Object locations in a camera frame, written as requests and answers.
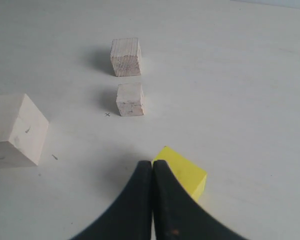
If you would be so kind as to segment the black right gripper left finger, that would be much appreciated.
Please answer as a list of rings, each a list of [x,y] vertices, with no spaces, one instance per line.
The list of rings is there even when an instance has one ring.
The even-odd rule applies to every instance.
[[[141,160],[110,207],[74,240],[150,240],[152,164]]]

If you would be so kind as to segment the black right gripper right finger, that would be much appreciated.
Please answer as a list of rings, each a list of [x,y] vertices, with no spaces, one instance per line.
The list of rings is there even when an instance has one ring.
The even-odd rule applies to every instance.
[[[164,160],[152,167],[152,211],[157,240],[245,239],[201,208]]]

